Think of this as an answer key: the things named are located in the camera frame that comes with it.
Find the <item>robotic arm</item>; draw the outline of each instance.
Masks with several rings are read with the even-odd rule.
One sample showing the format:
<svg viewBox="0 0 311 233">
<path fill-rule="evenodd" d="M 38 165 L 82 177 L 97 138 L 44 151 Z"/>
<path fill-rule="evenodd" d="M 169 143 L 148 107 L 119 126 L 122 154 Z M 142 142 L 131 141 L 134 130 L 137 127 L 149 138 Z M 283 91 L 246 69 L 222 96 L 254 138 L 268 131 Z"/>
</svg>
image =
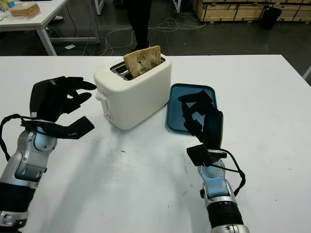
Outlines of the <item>robotic arm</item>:
<svg viewBox="0 0 311 233">
<path fill-rule="evenodd" d="M 213 107 L 213 100 L 205 91 L 181 96 L 185 128 L 196 136 L 201 145 L 187 148 L 187 154 L 203 179 L 201 197 L 205 200 L 211 233 L 249 233 L 248 227 L 243 224 L 235 196 L 245 184 L 245 174 L 239 168 L 233 155 L 221 149 L 223 137 L 223 113 Z M 204 126 L 192 118 L 198 112 L 204 116 Z M 237 170 L 225 168 L 222 158 L 227 154 L 233 159 Z M 233 192 L 230 183 L 225 179 L 225 170 L 237 172 L 242 181 Z"/>
<path fill-rule="evenodd" d="M 90 93 L 78 94 L 76 90 L 95 88 L 95 85 L 80 77 L 41 81 L 33 86 L 31 93 L 31 117 L 14 114 L 3 119 L 0 136 L 3 125 L 14 118 L 21 119 L 25 131 L 19 136 L 17 151 L 12 157 L 8 154 L 3 139 L 0 139 L 1 148 L 8 160 L 0 178 L 0 233 L 16 233 L 26 225 L 28 207 L 47 170 L 48 158 L 56 147 L 57 139 L 79 139 L 94 129 L 85 116 L 66 127 L 55 122 L 61 114 L 73 112 L 91 97 Z"/>
</svg>

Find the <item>blue plate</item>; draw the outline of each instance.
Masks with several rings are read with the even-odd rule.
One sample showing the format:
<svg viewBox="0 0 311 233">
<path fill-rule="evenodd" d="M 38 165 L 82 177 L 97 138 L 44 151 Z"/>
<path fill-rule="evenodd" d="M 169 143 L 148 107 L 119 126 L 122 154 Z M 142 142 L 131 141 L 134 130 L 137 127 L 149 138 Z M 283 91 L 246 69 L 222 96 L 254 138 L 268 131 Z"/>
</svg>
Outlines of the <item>blue plate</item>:
<svg viewBox="0 0 311 233">
<path fill-rule="evenodd" d="M 183 113 L 181 110 L 181 102 L 178 100 L 178 97 L 198 93 L 202 90 L 206 91 L 209 97 L 211 97 L 211 99 L 213 100 L 214 107 L 217 108 L 215 91 L 209 86 L 183 83 L 176 83 L 171 86 L 170 99 L 166 112 L 166 124 L 171 130 L 178 131 L 179 133 L 188 132 L 187 129 L 184 127 L 185 120 L 182 117 Z M 193 114 L 193 119 L 198 120 L 201 125 L 204 125 L 204 116 L 195 113 Z"/>
</svg>

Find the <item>white toaster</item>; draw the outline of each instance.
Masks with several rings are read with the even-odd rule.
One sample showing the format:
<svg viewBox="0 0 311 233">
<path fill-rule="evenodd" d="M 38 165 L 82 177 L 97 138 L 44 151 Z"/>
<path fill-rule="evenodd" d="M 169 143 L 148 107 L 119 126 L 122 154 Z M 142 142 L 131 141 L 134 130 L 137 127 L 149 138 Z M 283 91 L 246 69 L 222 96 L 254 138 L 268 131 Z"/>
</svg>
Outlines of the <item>white toaster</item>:
<svg viewBox="0 0 311 233">
<path fill-rule="evenodd" d="M 151 116 L 169 100 L 171 72 L 172 62 L 164 55 L 160 65 L 134 79 L 122 58 L 96 71 L 96 99 L 104 117 L 127 130 Z"/>
</svg>

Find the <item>toast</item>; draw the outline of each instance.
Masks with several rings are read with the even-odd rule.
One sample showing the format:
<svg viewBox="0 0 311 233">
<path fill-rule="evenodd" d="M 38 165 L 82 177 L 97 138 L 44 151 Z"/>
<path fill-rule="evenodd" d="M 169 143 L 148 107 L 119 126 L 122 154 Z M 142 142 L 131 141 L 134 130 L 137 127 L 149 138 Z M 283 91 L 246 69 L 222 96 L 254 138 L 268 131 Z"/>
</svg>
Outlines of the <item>toast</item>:
<svg viewBox="0 0 311 233">
<path fill-rule="evenodd" d="M 161 63 L 161 47 L 153 46 L 125 55 L 124 62 L 133 78 L 138 77 Z"/>
</svg>

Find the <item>concrete floor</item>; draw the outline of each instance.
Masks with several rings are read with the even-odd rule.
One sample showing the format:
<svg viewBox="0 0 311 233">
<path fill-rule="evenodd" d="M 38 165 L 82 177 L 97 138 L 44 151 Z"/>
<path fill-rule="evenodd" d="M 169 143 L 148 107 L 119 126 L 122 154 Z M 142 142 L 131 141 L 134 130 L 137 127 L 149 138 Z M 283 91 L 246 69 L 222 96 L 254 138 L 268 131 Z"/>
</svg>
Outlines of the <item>concrete floor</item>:
<svg viewBox="0 0 311 233">
<path fill-rule="evenodd" d="M 113 0 L 106 0 L 101 16 L 96 16 L 101 37 L 113 30 L 130 27 L 127 13 L 124 9 L 116 9 Z M 188 0 L 184 0 L 184 11 L 190 12 Z M 77 27 L 77 36 L 89 36 L 89 16 L 85 1 L 71 0 L 68 4 L 69 12 Z M 165 19 L 171 17 L 178 23 L 201 26 L 186 15 L 176 15 L 171 0 L 153 0 L 149 27 L 156 27 Z M 60 13 L 64 22 L 52 26 L 63 37 L 74 35 L 74 26 L 66 8 Z M 110 46 L 126 46 L 131 41 L 131 29 L 114 32 L 107 38 Z M 200 29 L 175 32 L 159 32 L 149 30 L 151 45 L 160 45 L 165 55 L 233 55 L 233 54 L 282 54 L 286 60 L 303 75 L 311 65 L 311 25 L 304 23 L 278 23 L 272 30 L 262 30 L 258 23 L 215 23 L 206 24 Z M 51 36 L 58 35 L 50 30 Z M 85 44 L 78 43 L 76 49 L 65 50 L 64 46 L 70 43 L 55 45 L 59 55 L 82 55 Z M 113 55 L 125 55 L 136 45 L 114 49 Z M 105 50 L 104 41 L 100 45 L 88 44 L 86 55 Z M 10 32 L 0 39 L 0 55 L 47 55 L 40 40 L 33 31 Z"/>
</svg>

